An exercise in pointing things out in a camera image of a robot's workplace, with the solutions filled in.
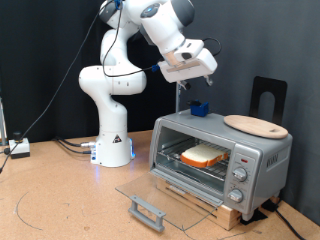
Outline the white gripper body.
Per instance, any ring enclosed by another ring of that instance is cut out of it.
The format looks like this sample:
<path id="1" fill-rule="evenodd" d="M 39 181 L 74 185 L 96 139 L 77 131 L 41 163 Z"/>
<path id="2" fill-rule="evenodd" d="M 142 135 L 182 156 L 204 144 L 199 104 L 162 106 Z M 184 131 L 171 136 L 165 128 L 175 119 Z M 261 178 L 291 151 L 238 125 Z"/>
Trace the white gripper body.
<path id="1" fill-rule="evenodd" d="M 158 63 L 164 78 L 172 82 L 181 82 L 197 77 L 208 77 L 217 68 L 217 62 L 211 52 L 198 39 L 186 39 L 177 50 L 164 55 L 164 61 Z"/>

